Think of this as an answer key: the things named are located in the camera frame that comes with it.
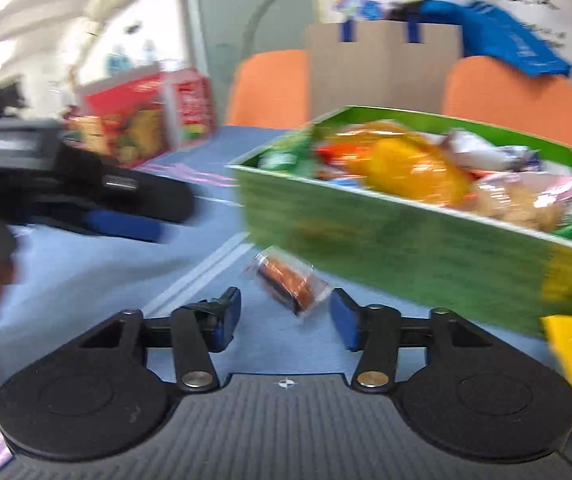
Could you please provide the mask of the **red white drink carton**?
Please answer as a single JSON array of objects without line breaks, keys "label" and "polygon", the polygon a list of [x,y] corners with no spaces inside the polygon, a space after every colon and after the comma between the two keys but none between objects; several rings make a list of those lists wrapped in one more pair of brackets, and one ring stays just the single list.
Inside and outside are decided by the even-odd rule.
[{"label": "red white drink carton", "polygon": [[216,130],[211,82],[194,67],[167,73],[167,111],[170,143],[174,150],[188,150],[208,141]]}]

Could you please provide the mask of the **blue tablecloth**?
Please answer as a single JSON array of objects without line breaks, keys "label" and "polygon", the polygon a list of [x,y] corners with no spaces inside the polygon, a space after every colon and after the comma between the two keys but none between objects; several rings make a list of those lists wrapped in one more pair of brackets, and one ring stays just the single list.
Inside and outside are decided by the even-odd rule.
[{"label": "blue tablecloth", "polygon": [[360,304],[352,376],[220,378],[186,304],[135,304],[183,257],[87,236],[125,304],[0,386],[0,479],[572,479],[568,382],[461,315]]}]

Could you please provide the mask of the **small brown wrapped snack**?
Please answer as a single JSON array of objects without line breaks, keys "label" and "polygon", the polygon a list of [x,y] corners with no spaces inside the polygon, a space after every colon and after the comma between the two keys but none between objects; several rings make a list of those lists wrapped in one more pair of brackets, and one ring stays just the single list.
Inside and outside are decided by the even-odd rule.
[{"label": "small brown wrapped snack", "polygon": [[317,274],[314,266],[276,246],[255,255],[247,272],[298,318],[308,316],[320,307],[333,289]]}]

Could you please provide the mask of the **right orange chair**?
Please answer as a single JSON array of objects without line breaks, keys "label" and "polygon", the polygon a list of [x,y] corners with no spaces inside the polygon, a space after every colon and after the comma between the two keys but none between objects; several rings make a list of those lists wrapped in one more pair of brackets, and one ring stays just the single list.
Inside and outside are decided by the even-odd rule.
[{"label": "right orange chair", "polygon": [[457,61],[446,77],[441,113],[572,146],[572,83],[529,77],[488,56]]}]

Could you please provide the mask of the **left orange chair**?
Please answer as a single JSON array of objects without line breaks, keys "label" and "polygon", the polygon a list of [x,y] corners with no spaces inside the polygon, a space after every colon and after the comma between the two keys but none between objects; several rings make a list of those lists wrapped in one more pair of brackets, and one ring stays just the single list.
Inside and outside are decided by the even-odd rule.
[{"label": "left orange chair", "polygon": [[225,125],[296,129],[310,117],[304,50],[258,53],[241,62],[229,89]]}]

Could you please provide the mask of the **red cracker box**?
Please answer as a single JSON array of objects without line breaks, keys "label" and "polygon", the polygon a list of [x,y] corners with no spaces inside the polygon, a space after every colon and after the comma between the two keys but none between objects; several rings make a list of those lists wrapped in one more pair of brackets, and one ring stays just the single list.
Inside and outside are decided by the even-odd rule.
[{"label": "red cracker box", "polygon": [[163,76],[157,64],[85,84],[75,90],[74,129],[89,151],[136,167],[167,151]]}]

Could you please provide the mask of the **pink snack packet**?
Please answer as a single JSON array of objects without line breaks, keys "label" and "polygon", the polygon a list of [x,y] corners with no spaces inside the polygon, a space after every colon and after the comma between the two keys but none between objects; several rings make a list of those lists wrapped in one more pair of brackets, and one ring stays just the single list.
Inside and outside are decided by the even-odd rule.
[{"label": "pink snack packet", "polygon": [[572,206],[572,176],[497,172],[472,185],[468,205],[481,217],[553,232]]}]

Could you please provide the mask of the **green white cardboard box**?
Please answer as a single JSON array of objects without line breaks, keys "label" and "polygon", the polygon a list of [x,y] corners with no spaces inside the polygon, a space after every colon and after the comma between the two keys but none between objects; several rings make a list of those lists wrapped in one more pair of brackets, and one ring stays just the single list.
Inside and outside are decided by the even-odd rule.
[{"label": "green white cardboard box", "polygon": [[310,162],[231,163],[251,240],[341,278],[532,337],[572,315],[572,241],[456,210],[316,180]]}]

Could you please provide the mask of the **orange chair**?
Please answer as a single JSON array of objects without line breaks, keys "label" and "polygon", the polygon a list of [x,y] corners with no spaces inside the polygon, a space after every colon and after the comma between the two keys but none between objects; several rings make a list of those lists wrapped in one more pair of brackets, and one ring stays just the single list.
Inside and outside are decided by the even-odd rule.
[{"label": "orange chair", "polygon": [[529,77],[488,56],[457,61],[446,77],[441,113],[572,146],[572,83]]},{"label": "orange chair", "polygon": [[241,62],[229,89],[225,125],[296,129],[310,117],[304,50],[258,53]]}]

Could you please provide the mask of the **yellow corn cake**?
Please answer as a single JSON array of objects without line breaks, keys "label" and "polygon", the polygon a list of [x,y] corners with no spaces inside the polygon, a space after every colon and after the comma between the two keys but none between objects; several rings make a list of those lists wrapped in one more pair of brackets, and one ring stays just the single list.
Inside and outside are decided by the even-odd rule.
[{"label": "yellow corn cake", "polygon": [[472,178],[437,145],[391,119],[327,134],[315,148],[322,162],[361,178],[380,193],[451,207],[464,202]]}]

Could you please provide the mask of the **brown cardboard sheet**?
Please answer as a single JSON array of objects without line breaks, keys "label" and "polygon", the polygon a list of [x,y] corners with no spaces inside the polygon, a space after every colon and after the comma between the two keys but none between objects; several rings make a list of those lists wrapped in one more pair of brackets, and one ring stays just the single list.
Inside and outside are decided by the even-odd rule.
[{"label": "brown cardboard sheet", "polygon": [[313,24],[305,50],[313,118],[349,105],[438,113],[463,40],[455,25]]}]

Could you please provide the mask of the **blue fabric bag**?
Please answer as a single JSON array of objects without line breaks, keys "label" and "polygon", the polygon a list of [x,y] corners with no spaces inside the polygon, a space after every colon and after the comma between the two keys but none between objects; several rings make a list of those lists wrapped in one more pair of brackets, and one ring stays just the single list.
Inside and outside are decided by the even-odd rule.
[{"label": "blue fabric bag", "polygon": [[464,57],[495,58],[529,77],[572,74],[572,64],[556,54],[542,39],[512,14],[491,3],[474,1],[460,6],[442,0],[419,5],[424,23],[461,27]]}]

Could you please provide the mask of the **green vegetable snack packet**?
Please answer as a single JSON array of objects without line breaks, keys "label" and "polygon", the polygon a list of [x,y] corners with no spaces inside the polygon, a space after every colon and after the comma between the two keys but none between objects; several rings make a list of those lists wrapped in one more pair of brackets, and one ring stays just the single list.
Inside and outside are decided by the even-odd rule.
[{"label": "green vegetable snack packet", "polygon": [[258,167],[266,171],[312,177],[316,168],[313,141],[309,129],[288,132],[260,156]]}]

